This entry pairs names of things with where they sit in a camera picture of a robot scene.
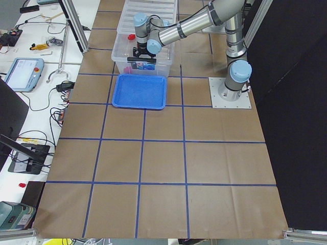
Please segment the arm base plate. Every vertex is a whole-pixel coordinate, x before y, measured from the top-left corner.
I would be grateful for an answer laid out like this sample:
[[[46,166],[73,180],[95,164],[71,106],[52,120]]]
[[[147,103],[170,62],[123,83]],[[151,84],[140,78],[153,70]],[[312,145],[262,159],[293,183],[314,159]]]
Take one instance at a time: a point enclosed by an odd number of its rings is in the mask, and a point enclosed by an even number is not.
[[[209,77],[209,90],[214,109],[251,109],[246,84],[240,91],[231,91],[225,87],[225,78]]]

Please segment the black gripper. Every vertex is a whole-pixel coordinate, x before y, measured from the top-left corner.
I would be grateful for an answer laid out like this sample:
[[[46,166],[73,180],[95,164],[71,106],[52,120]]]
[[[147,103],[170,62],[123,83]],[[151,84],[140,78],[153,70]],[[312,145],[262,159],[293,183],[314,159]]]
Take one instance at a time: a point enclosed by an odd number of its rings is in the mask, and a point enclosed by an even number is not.
[[[139,43],[137,42],[136,48],[136,56],[139,57],[140,55],[148,55],[149,57],[153,58],[153,54],[150,53],[147,49],[147,43]]]

